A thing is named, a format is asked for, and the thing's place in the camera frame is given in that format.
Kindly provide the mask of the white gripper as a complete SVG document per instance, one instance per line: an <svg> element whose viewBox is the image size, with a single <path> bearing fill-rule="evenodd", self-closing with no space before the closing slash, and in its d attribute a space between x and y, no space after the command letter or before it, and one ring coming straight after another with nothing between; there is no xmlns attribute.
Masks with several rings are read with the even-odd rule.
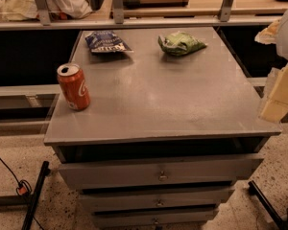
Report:
<svg viewBox="0 0 288 230"><path fill-rule="evenodd" d="M259 32L254 40L261 44L275 44L277 54L288 60L288 10L280 20ZM273 68L264 87L259 117L278 123L288 113L288 64L282 69Z"/></svg>

